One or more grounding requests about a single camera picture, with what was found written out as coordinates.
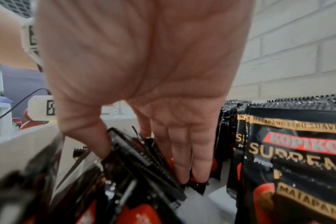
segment kopiko logo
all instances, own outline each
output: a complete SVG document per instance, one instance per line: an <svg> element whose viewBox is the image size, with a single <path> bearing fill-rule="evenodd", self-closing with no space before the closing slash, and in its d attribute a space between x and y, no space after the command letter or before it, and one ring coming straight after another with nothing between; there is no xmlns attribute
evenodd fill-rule
<svg viewBox="0 0 336 224"><path fill-rule="evenodd" d="M46 116L55 116L54 100L47 100L47 103L46 103Z"/></svg>
<svg viewBox="0 0 336 224"><path fill-rule="evenodd" d="M269 131L263 142L308 152L336 155L336 140L305 138Z"/></svg>

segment red label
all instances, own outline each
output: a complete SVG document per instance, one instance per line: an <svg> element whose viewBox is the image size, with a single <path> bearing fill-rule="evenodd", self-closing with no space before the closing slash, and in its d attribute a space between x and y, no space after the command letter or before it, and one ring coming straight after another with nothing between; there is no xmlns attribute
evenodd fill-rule
<svg viewBox="0 0 336 224"><path fill-rule="evenodd" d="M334 139L305 138L269 131L263 142L308 152L336 155Z"/></svg>
<svg viewBox="0 0 336 224"><path fill-rule="evenodd" d="M94 200L87 210L82 214L76 224L94 224L95 223L95 209L97 200Z"/></svg>

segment palm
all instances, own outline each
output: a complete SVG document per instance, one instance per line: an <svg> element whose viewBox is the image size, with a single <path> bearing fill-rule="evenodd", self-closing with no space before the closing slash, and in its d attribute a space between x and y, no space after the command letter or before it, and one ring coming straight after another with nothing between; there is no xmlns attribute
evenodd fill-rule
<svg viewBox="0 0 336 224"><path fill-rule="evenodd" d="M173 154L181 182L191 148L193 174L205 181L251 1L42 0L36 31L60 129L85 142L79 130L95 125L100 107L126 100L141 133Z"/></svg>

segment white brick wall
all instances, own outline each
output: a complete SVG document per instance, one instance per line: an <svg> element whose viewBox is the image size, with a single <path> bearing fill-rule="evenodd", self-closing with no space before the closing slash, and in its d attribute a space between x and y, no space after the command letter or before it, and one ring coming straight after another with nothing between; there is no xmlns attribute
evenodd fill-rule
<svg viewBox="0 0 336 224"><path fill-rule="evenodd" d="M256 0L228 99L336 93L336 0Z"/></svg>

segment cable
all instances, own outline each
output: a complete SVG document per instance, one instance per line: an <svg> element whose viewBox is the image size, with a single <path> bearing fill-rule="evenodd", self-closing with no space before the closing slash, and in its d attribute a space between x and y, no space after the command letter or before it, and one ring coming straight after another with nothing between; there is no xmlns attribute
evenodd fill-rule
<svg viewBox="0 0 336 224"><path fill-rule="evenodd" d="M33 92L31 92L29 95L27 95L26 97L24 97L23 99L21 99L16 105L14 105L14 107L12 107L11 109L9 109L7 112L5 112L4 114L2 114L0 116L0 119L2 119L4 116L6 116L7 114L9 114L14 108L16 108L19 104L21 104L24 100L26 100L28 97L30 97L31 95L33 95L34 93L38 92L39 90L46 90L48 95L51 95L50 91L46 88L40 88L37 90L34 90Z"/></svg>

